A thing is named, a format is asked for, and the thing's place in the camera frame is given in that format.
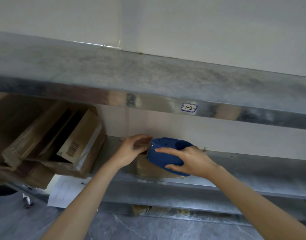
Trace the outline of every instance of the hole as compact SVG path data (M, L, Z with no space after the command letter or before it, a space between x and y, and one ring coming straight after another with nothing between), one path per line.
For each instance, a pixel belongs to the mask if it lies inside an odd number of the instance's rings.
M190 147L190 146L192 146L192 144L189 143L189 142L187 142L187 141L177 141L177 142L175 143L175 148L176 148L177 150L183 150L184 148Z

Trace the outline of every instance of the paper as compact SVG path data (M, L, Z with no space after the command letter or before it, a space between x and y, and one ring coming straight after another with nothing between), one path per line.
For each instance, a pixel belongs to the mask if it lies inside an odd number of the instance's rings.
M91 177L83 179L61 176L50 194L47 205L66 208L75 197L78 196L90 180Z

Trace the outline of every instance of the right hand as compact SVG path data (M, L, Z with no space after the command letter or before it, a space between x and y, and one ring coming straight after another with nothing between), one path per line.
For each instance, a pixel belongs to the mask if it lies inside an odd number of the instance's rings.
M218 166L197 146L188 146L181 151L169 147L160 147L156 148L155 151L172 154L179 157L184 162L184 165L182 166L168 164L165 168L177 172L192 174L198 177L204 177L206 179L208 179L208 176L210 176L212 171L214 171Z

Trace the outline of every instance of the shelf label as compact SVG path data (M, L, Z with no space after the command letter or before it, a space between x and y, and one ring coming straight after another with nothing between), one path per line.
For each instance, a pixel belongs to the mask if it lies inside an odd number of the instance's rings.
M182 111L190 112L190 113L194 113L196 109L197 109L196 104L188 104L188 103L184 103L181 108Z

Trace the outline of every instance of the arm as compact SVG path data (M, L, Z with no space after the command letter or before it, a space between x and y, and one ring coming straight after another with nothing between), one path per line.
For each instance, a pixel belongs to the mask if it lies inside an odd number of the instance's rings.
M41 240L84 239L103 195L116 172L130 164L139 153L147 150L147 146L134 149L134 144L138 140L148 143L151 137L136 135L127 138L51 225Z
M155 151L178 156L184 162L183 166L170 164L166 168L206 178L216 185L263 238L306 239L306 226L217 165L198 147L190 146L182 151L157 148Z

